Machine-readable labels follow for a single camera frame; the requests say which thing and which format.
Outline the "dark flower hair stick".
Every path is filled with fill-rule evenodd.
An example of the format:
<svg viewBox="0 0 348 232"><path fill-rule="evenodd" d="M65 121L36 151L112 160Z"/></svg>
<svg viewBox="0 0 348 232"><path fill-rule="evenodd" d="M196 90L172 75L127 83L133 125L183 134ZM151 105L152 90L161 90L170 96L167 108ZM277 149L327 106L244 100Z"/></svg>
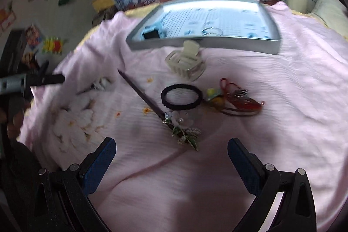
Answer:
<svg viewBox="0 0 348 232"><path fill-rule="evenodd" d="M140 98L158 115L158 117L162 120L162 123L167 125L172 130L173 136L177 137L177 140L179 144L189 144L195 151L198 151L197 146L197 138L201 134L200 130L196 128L189 127L183 127L179 125L179 122L175 122L173 118L174 112L180 112L180 111L186 111L191 110L196 107L198 107L202 100L203 95L202 92L193 85L188 85L184 83L178 83L171 85L169 87L166 87L161 92L161 100L162 104L171 110L171 112L163 112L157 104L155 104L143 91L141 91L138 86L128 77L123 71L118 69L118 72L122 76L122 78L133 88L133 90L140 96ZM191 104L187 105L174 105L170 104L166 101L166 95L168 92L173 91L174 89L186 89L193 91L197 94L197 100Z"/></svg>

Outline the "beige hair claw clip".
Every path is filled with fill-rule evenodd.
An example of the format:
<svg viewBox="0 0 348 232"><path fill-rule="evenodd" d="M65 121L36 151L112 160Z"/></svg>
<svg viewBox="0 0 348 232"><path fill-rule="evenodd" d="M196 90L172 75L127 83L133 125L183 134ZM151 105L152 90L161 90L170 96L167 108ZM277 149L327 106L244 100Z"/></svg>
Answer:
<svg viewBox="0 0 348 232"><path fill-rule="evenodd" d="M197 80L205 71L205 62L199 53L200 45L192 40L183 42L182 50L172 51L165 63L170 70L188 81Z"/></svg>

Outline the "pink bed blanket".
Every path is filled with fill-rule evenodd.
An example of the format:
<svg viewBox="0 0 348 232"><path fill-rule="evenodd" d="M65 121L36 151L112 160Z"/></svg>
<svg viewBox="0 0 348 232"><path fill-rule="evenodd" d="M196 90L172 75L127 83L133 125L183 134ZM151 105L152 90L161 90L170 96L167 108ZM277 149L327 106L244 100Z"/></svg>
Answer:
<svg viewBox="0 0 348 232"><path fill-rule="evenodd" d="M198 151L179 144L118 72L157 104L180 81L165 63L170 47L129 49L138 20L121 12L60 63L64 84L34 90L20 142L54 170L114 138L116 156L90 197L113 231L231 231L253 201L227 154L236 137L262 162L306 170L317 230L328 230L347 199L347 39L284 3L268 11L282 36L277 55L201 51L200 90L218 89L225 78L264 105L251 117L205 105L174 112L180 126L200 130ZM108 90L76 94L102 77L112 82Z"/></svg>

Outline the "grey bag on floor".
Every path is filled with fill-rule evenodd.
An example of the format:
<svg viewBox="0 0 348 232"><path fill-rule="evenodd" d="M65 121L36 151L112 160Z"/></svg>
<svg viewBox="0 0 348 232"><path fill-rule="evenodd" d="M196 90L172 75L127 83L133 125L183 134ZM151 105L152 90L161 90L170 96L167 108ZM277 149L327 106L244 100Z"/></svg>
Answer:
<svg viewBox="0 0 348 232"><path fill-rule="evenodd" d="M113 5L112 7L103 9L101 11L99 11L92 20L91 25L93 27L100 25L101 22L106 21L106 20L110 20L113 19L114 15L118 12L119 10L117 9L117 7L115 5Z"/></svg>

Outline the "yellow wooden box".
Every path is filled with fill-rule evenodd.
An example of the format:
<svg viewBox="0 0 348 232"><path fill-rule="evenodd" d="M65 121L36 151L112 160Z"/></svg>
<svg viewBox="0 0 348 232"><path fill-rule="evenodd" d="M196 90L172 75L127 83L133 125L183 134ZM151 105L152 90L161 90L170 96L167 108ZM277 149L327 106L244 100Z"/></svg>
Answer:
<svg viewBox="0 0 348 232"><path fill-rule="evenodd" d="M103 11L115 5L114 0L93 0L92 7L96 12Z"/></svg>

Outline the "light blue smart watch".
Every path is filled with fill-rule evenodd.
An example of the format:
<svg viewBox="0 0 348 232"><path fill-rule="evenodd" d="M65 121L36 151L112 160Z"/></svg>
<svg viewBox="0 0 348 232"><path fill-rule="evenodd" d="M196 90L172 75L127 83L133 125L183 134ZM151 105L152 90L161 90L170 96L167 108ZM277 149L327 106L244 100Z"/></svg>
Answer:
<svg viewBox="0 0 348 232"><path fill-rule="evenodd" d="M166 31L159 26L146 26L141 34L143 39L166 38Z"/></svg>

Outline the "grey shallow tray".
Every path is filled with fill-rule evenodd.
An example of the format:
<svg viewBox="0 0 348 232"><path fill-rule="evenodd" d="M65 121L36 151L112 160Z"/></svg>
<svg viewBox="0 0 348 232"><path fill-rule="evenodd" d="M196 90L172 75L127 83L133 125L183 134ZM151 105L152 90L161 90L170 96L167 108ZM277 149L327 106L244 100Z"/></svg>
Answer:
<svg viewBox="0 0 348 232"><path fill-rule="evenodd" d="M146 26L159 26L166 38L143 39ZM130 32L130 49L181 47L193 40L202 48L237 49L275 55L281 35L257 0L178 0L155 7Z"/></svg>

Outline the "white pillow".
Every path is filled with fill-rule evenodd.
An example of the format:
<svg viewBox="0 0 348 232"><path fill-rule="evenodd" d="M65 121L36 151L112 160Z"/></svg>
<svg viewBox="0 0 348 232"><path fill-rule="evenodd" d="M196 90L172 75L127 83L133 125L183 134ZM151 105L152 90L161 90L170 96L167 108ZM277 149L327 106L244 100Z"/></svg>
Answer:
<svg viewBox="0 0 348 232"><path fill-rule="evenodd" d="M310 15L347 39L347 7L339 0L317 0Z"/></svg>

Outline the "yellow cartoon wall sticker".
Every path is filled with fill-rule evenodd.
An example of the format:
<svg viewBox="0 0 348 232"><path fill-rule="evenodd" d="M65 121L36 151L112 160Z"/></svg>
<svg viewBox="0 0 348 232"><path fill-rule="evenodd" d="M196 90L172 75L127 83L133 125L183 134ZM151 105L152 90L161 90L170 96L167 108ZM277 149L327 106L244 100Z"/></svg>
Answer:
<svg viewBox="0 0 348 232"><path fill-rule="evenodd" d="M56 55L61 55L63 46L66 43L65 40L57 37L45 38L42 42L42 53L52 53Z"/></svg>

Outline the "anime wall poster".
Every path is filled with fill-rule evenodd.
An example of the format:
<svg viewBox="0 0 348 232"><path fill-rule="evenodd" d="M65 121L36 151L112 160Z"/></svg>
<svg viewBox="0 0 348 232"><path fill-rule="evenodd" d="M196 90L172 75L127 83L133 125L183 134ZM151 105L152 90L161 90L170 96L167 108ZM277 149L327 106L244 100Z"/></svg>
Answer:
<svg viewBox="0 0 348 232"><path fill-rule="evenodd" d="M31 25L25 30L25 38L27 45L31 50L33 50L38 45L40 45L43 39L43 35L38 27Z"/></svg>

